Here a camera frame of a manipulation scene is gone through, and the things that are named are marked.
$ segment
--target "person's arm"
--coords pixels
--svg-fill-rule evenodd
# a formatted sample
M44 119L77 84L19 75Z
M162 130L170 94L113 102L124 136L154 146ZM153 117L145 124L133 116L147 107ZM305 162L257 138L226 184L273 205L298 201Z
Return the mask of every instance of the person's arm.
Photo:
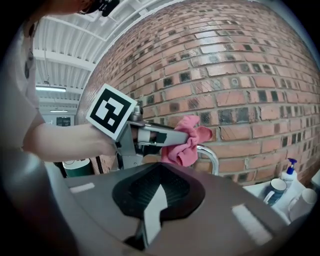
M54 126L45 123L39 112L24 137L23 150L47 162L113 156L116 152L112 139L93 125Z

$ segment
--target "trash bin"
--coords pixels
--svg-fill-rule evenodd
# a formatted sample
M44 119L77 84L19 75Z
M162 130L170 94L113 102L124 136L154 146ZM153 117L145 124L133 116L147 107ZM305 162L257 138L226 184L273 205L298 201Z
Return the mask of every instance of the trash bin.
M92 163L88 158L75 161L65 161L62 164L68 177L80 177L95 174L94 169L92 168Z

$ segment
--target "soap bottle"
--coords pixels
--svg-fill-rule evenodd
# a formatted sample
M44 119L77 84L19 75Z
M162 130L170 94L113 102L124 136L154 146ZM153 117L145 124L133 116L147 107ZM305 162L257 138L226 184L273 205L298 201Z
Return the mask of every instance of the soap bottle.
M297 172L295 171L295 163L297 162L297 160L293 158L288 158L288 160L291 162L291 165L286 171L283 171L281 173L281 180L286 183L286 190L288 190L292 182L297 179Z

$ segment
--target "pink cloth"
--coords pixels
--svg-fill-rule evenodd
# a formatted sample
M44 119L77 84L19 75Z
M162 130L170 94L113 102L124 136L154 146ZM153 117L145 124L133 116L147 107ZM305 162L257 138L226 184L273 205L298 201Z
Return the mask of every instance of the pink cloth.
M189 134L189 138L186 144L163 147L161 162L188 167L197 161L197 145L210 140L213 134L207 127L194 128L199 121L199 116L186 115L177 124L175 130Z

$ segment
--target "ceiling light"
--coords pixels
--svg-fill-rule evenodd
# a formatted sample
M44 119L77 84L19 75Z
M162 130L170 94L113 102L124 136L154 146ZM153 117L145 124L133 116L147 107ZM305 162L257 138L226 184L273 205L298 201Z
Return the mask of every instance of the ceiling light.
M50 110L51 113L66 113L68 110Z
M35 89L37 91L61 92L61 93L65 93L67 91L66 88L54 87L54 86L36 86Z

